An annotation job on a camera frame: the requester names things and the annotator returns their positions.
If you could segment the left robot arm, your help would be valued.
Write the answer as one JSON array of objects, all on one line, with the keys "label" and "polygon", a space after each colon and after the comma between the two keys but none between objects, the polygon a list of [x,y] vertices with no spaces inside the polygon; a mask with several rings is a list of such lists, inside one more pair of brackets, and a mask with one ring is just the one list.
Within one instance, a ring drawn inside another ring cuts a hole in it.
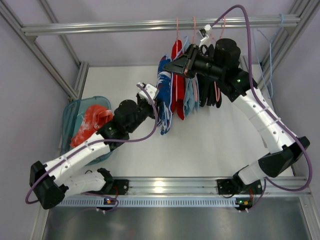
[{"label": "left robot arm", "polygon": [[36,161],[30,167],[30,189],[25,197],[29,205],[32,193],[36,202],[43,209],[51,209],[60,204],[65,198],[86,192],[97,194],[108,193],[113,185],[110,172],[100,168],[89,174],[75,173],[102,155],[109,154],[124,143],[142,142],[152,136],[130,139],[132,134],[147,118],[158,119],[156,108],[157,93],[155,90],[142,89],[137,94],[137,100],[122,101],[114,111],[112,120],[95,131],[87,140],[69,152],[42,163]]}]

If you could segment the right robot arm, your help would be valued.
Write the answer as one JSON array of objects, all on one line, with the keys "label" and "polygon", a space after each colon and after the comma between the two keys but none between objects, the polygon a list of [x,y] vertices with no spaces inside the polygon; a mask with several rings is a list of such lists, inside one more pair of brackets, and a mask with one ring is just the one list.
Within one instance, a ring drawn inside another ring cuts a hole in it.
[{"label": "right robot arm", "polygon": [[213,52],[191,44],[185,53],[164,65],[164,70],[184,78],[202,76],[217,82],[221,92],[241,110],[260,134],[268,154],[221,181],[218,192],[234,195],[247,191],[263,178],[275,178],[296,163],[310,146],[307,137],[297,137],[276,116],[252,76],[239,67],[237,43],[219,39]]}]

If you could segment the blue patterned trousers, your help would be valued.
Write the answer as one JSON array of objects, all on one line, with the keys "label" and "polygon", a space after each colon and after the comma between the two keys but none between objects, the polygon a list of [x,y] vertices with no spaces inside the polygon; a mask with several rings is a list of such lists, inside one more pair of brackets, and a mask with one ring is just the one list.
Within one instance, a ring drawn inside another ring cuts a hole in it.
[{"label": "blue patterned trousers", "polygon": [[157,83],[158,94],[156,97],[158,107],[158,127],[160,134],[165,135],[169,132],[172,124],[172,83],[173,75],[164,69],[164,66],[171,62],[168,55],[164,55],[158,64]]}]

